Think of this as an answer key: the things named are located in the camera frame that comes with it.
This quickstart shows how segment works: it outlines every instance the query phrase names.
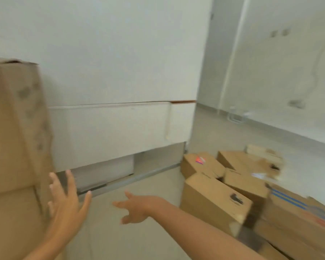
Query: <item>tiled floor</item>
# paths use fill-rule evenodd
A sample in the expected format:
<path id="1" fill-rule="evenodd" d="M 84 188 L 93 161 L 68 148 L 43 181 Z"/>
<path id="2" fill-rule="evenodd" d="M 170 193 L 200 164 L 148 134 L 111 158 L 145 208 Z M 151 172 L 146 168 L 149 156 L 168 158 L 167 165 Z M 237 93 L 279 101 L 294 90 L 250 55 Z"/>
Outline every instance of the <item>tiled floor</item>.
<path id="1" fill-rule="evenodd" d="M 325 144 L 255 122 L 234 124 L 212 110 L 196 109 L 189 152 L 208 151 L 215 155 L 218 149 L 242 150 L 248 143 L 283 154 L 287 165 L 280 185 L 325 203 Z M 188 259 L 169 235 L 150 219 L 137 225 L 119 225 L 125 212 L 111 205 L 113 200 L 125 198 L 125 189 L 135 194 L 162 196 L 178 205 L 182 187 L 183 177 L 179 168 L 175 168 L 95 197 L 86 225 L 68 247 L 68 258 Z"/>

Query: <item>white wall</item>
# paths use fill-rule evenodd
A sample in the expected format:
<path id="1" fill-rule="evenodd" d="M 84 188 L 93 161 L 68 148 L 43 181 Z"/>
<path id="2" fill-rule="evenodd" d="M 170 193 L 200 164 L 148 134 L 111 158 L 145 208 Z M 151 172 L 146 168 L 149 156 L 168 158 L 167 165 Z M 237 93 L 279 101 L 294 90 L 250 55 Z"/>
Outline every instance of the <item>white wall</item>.
<path id="1" fill-rule="evenodd" d="M 0 57 L 49 106 L 196 100 L 212 0 L 0 0 Z"/>
<path id="2" fill-rule="evenodd" d="M 291 33 L 282 36 L 285 28 Z M 325 0 L 251 0 L 221 109 L 237 106 L 254 120 L 325 143 L 325 52 L 306 108 L 288 106 L 313 87 L 311 70 L 324 41 Z"/>
<path id="3" fill-rule="evenodd" d="M 214 0 L 198 102 L 218 108 L 244 0 Z"/>

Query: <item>person's left hand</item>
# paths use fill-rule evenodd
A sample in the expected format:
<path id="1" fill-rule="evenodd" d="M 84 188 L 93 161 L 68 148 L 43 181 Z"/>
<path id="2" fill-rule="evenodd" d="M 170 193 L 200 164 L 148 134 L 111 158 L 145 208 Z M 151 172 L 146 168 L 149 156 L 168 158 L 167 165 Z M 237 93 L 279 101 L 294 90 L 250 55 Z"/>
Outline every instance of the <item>person's left hand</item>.
<path id="1" fill-rule="evenodd" d="M 65 194 L 56 174 L 50 173 L 49 176 L 53 182 L 50 185 L 53 201 L 48 202 L 51 223 L 45 240 L 56 239 L 58 242 L 66 245 L 78 233 L 87 217 L 91 202 L 91 192 L 87 192 L 83 206 L 79 208 L 77 188 L 71 171 L 66 171 L 68 179 L 67 194 Z"/>

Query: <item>finger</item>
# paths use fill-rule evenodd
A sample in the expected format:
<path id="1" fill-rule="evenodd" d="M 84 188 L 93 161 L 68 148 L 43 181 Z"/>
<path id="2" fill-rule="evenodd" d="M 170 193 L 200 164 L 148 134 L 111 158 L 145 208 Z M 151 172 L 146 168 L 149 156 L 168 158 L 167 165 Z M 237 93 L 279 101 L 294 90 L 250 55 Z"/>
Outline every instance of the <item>finger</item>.
<path id="1" fill-rule="evenodd" d="M 117 208 L 120 208 L 120 209 L 126 209 L 126 201 L 120 201 L 120 202 L 112 202 L 112 204 L 117 207 Z"/>
<path id="2" fill-rule="evenodd" d="M 66 177 L 68 179 L 68 195 L 77 195 L 77 187 L 75 183 L 75 178 L 73 177 L 70 170 L 65 171 Z"/>
<path id="3" fill-rule="evenodd" d="M 84 198 L 83 206 L 78 212 L 78 215 L 80 217 L 80 221 L 82 223 L 87 218 L 90 203 L 91 203 L 91 197 L 92 197 L 91 191 L 88 191 L 87 194 L 86 194 L 86 197 Z"/>
<path id="4" fill-rule="evenodd" d="M 129 223 L 131 223 L 131 222 L 132 222 L 132 217 L 131 217 L 130 214 L 124 216 L 124 217 L 120 220 L 120 223 L 121 223 L 121 224 L 129 224 Z"/>
<path id="5" fill-rule="evenodd" d="M 49 174 L 49 176 L 51 177 L 51 179 L 53 181 L 53 183 L 50 185 L 50 187 L 51 187 L 51 192 L 52 192 L 54 201 L 57 202 L 62 199 L 65 199 L 66 198 L 65 192 L 64 192 L 63 187 L 60 184 L 58 176 L 56 176 L 56 174 L 54 172 L 51 172 Z"/>
<path id="6" fill-rule="evenodd" d="M 48 211 L 49 211 L 49 216 L 53 218 L 55 215 L 55 208 L 53 202 L 51 201 L 48 202 Z"/>
<path id="7" fill-rule="evenodd" d="M 128 199 L 131 199 L 134 195 L 131 193 L 131 192 L 128 192 L 128 191 L 125 191 L 125 196 L 128 198 Z"/>

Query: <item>hand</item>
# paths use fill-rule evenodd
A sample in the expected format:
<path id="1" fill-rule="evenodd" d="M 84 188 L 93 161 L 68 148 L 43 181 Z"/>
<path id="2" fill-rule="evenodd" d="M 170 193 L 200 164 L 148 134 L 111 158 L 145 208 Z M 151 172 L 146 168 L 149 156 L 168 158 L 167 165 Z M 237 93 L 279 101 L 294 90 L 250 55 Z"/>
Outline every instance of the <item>hand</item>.
<path id="1" fill-rule="evenodd" d="M 68 179 L 67 195 L 56 174 L 50 173 L 49 176 L 53 182 L 50 185 L 53 201 L 48 202 L 51 223 L 45 240 L 56 239 L 58 242 L 66 245 L 78 233 L 87 217 L 91 202 L 91 192 L 87 192 L 83 206 L 80 209 L 77 188 L 71 171 L 66 171 Z"/>
<path id="2" fill-rule="evenodd" d="M 112 204 L 129 211 L 129 215 L 121 219 L 121 224 L 140 223 L 152 215 L 154 208 L 164 199 L 157 196 L 136 196 L 125 191 L 126 201 L 115 201 Z"/>

